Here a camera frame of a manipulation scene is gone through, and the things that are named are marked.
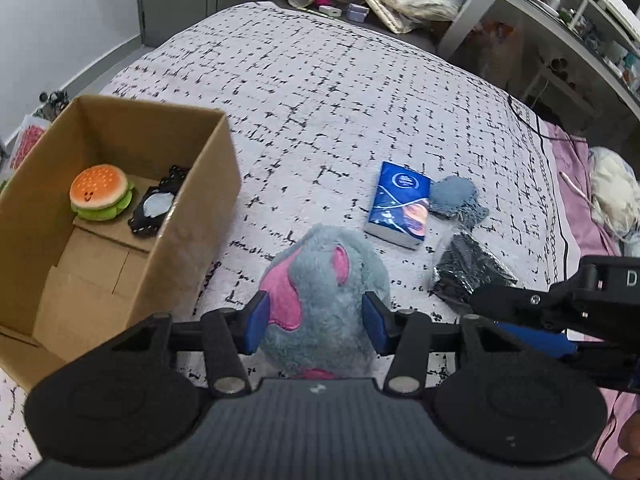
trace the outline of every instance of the screw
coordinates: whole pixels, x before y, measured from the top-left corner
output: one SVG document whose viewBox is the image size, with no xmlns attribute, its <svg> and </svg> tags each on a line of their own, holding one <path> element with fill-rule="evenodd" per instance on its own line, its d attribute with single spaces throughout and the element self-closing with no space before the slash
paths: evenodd
<svg viewBox="0 0 640 480">
<path fill-rule="evenodd" d="M 244 390 L 244 381 L 240 377 L 219 378 L 213 387 L 222 394 L 236 394 Z"/>
<path fill-rule="evenodd" d="M 420 382 L 418 379 L 400 375 L 394 377 L 389 381 L 389 389 L 395 391 L 397 394 L 412 394 L 420 388 Z"/>
</svg>

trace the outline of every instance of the white patterned bedsheet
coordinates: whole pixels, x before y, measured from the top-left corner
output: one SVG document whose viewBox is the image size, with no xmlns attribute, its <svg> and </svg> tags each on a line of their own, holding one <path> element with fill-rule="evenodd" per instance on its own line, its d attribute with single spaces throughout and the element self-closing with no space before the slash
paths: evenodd
<svg viewBox="0 0 640 480">
<path fill-rule="evenodd" d="M 548 140 L 517 120 L 502 90 L 393 38 L 271 3 L 243 4 L 177 34 L 102 93 L 217 107 L 228 115 L 242 189 L 193 318 L 222 306 L 241 308 L 273 255 L 312 225 L 361 229 L 384 160 L 433 180 L 470 178 L 490 209 L 474 235 L 520 285 L 546 290 L 577 269 L 579 250 Z M 547 134 L 528 108 L 514 106 Z M 393 306 L 435 320 L 456 318 L 425 286 L 445 226 L 430 219 L 416 251 L 370 238 L 388 268 Z M 245 363 L 253 384 L 277 371 L 260 352 Z M 204 381 L 199 355 L 181 368 Z M 388 359 L 380 358 L 376 377 L 387 368 Z M 429 368 L 435 383 L 450 363 L 432 356 Z M 10 400 L 0 388 L 0 404 Z M 4 473 L 8 447 L 1 444 Z M 26 454 L 20 459 L 28 462 Z"/>
</svg>

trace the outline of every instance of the orange hamburger bun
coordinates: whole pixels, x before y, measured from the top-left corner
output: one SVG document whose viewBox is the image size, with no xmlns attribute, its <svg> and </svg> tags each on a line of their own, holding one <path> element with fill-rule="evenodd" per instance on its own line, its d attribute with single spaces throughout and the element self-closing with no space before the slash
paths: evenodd
<svg viewBox="0 0 640 480">
<path fill-rule="evenodd" d="M 76 176 L 69 198 L 80 209 L 104 209 L 120 200 L 127 189 L 124 171 L 111 164 L 99 164 Z"/>
</svg>

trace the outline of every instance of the hand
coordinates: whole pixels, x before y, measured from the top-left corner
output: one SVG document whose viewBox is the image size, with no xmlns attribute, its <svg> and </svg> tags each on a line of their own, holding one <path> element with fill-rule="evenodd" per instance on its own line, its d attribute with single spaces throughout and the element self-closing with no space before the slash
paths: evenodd
<svg viewBox="0 0 640 480">
<path fill-rule="evenodd" d="M 616 480 L 640 478 L 640 412 L 631 415 L 620 430 L 618 445 L 628 453 L 611 472 Z"/>
</svg>

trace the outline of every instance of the cardboard box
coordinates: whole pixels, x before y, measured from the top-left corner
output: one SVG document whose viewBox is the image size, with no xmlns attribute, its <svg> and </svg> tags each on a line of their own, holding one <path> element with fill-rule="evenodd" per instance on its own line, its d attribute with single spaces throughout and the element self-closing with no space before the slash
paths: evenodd
<svg viewBox="0 0 640 480">
<path fill-rule="evenodd" d="M 129 175 L 134 199 L 113 221 L 81 221 L 69 187 L 104 162 Z M 133 208 L 173 164 L 191 171 L 158 236 L 133 236 Z M 154 312 L 189 313 L 240 183 L 222 111 L 75 99 L 0 195 L 0 367 L 28 391 Z"/>
</svg>

